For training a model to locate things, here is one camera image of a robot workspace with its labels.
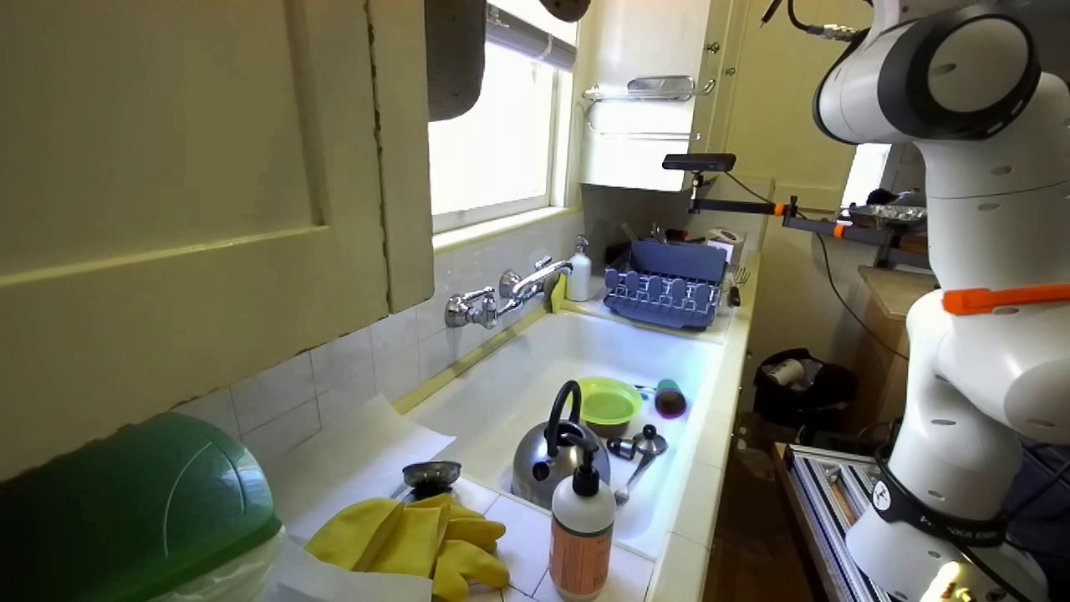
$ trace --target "bottle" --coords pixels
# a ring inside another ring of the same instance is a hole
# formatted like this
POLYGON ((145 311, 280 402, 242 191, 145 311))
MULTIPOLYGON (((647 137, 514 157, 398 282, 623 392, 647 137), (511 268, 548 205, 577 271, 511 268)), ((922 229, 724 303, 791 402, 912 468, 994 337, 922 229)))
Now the bottle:
POLYGON ((553 496, 548 574, 561 599, 594 599, 610 580, 615 499, 581 449, 581 465, 553 496))
POLYGON ((577 250, 569 256, 569 300, 581 303, 592 299, 592 256, 585 253, 588 242, 577 243, 577 250))

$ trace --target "white sink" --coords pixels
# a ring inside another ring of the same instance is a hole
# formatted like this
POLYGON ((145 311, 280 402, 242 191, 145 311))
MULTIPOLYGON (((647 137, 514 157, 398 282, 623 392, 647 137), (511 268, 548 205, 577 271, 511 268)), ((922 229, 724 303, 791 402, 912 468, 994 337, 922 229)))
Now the white sink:
MULTIPOLYGON (((511 489, 511 454, 527 429, 548 417, 557 389, 569 377, 623 377, 653 392, 657 377, 676 377, 688 397, 683 417, 657 417, 653 402, 630 434, 654 426, 670 450, 636 480, 633 499, 620 506, 615 541, 663 560, 670 533, 694 463, 698 426, 709 416, 721 344, 686 333, 630 326, 594 314, 548 314, 514 333, 509 344, 457 375, 437 395, 412 412, 418 426, 456 434, 441 459, 465 465, 465 479, 487 489, 511 489)), ((623 486, 636 463, 611 463, 611 486, 623 486)))

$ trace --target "yellow sponge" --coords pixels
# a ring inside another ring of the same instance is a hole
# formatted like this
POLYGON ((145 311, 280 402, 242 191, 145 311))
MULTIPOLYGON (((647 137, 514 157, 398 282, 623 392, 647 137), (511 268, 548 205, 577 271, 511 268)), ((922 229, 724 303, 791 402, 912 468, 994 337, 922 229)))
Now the yellow sponge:
POLYGON ((564 307, 569 307, 569 274, 561 274, 545 293, 545 311, 557 314, 564 307))
POLYGON ((469 581, 509 585, 494 560, 501 522, 487 522, 451 496, 422 503, 368 499, 339 513, 308 552, 350 573, 401 573, 433 580, 433 599, 469 599, 469 581))

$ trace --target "green bowl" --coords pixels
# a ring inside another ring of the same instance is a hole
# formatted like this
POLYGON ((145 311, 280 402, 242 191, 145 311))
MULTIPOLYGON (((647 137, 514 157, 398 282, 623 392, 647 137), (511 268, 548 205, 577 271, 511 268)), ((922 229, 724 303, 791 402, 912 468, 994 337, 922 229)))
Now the green bowl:
POLYGON ((577 417, 602 437, 623 437, 633 417, 643 412, 643 397, 630 381, 577 377, 581 412, 577 417))

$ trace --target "wooden cabinet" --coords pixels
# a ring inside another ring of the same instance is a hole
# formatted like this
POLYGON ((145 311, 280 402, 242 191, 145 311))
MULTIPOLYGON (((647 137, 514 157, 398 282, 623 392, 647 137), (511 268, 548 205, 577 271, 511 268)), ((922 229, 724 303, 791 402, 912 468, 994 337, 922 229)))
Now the wooden cabinet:
POLYGON ((709 40, 709 16, 711 0, 594 3, 585 183, 683 191, 686 178, 663 172, 663 157, 703 140, 694 107, 711 93, 703 56, 719 50, 709 40))
POLYGON ((0 479, 432 293, 418 0, 0 8, 0 479))

